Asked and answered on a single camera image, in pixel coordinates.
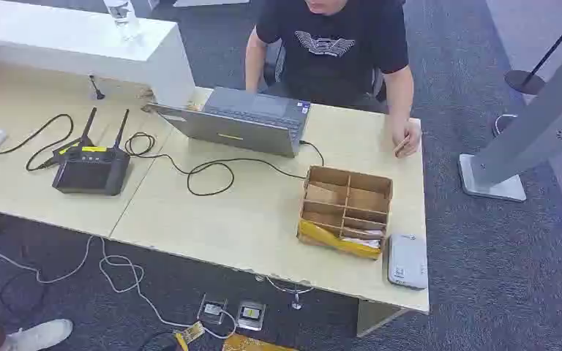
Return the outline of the person's left hand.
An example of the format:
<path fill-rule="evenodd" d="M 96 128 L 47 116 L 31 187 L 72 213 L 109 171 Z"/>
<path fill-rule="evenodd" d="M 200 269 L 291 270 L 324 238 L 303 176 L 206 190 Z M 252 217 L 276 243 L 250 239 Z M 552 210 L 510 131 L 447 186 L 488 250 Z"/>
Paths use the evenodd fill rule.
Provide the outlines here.
<path fill-rule="evenodd" d="M 405 158 L 417 152 L 421 136 L 421 127 L 414 121 L 409 118 L 391 118 L 391 140 L 397 158 Z"/>

